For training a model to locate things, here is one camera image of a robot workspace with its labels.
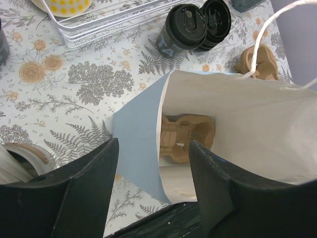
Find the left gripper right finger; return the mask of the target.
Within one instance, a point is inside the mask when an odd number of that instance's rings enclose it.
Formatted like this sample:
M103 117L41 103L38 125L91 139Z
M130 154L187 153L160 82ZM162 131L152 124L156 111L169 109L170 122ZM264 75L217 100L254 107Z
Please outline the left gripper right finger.
M314 238L317 183L249 172L191 141L189 158L206 238Z

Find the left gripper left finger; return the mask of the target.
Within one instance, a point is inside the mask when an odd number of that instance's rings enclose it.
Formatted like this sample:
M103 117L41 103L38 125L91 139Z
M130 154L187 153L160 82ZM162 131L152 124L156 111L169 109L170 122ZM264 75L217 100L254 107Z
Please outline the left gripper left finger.
M116 138L29 182L0 187L3 238L101 238L117 168Z

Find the grey straw holder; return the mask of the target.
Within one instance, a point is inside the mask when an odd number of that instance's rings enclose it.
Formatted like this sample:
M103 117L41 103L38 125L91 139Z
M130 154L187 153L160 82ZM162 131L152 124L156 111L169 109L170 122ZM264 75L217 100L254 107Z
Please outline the grey straw holder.
M53 156L38 145L7 143L2 146L33 176L32 179L57 168Z

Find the light blue paper bag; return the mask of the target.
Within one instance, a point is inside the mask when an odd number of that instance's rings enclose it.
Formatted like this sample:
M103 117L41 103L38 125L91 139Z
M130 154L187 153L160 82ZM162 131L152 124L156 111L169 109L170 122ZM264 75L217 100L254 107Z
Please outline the light blue paper bag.
M159 156L170 133L164 115L204 115L215 122L209 149L259 176L301 184L317 178L317 94L311 85L244 75L174 70L113 115L117 172L152 197L196 201L189 165Z

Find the single cardboard cup carrier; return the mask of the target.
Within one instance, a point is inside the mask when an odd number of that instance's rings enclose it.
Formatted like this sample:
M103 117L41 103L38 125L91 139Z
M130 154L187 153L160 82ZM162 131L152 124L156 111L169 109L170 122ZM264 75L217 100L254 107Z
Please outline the single cardboard cup carrier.
M189 164L189 144L196 140L211 148L215 136L215 123L208 116L162 116L159 155L168 156L177 164Z

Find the black cup lid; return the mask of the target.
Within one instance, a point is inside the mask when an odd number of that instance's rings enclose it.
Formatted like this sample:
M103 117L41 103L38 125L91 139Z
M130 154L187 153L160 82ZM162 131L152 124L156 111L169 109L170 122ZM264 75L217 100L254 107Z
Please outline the black cup lid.
M173 7L165 21L172 43L184 50L198 48L207 36L207 23L203 12L194 4Z

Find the black takeout coffee cup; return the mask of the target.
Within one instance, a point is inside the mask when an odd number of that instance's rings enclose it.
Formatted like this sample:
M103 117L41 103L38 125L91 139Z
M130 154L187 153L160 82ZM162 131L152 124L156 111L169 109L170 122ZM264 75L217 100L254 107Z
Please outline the black takeout coffee cup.
M173 39L170 37L170 31L168 31L166 24L164 24L162 30L157 36L156 47L158 52L164 58L168 59L174 58L183 51L183 49L175 44Z

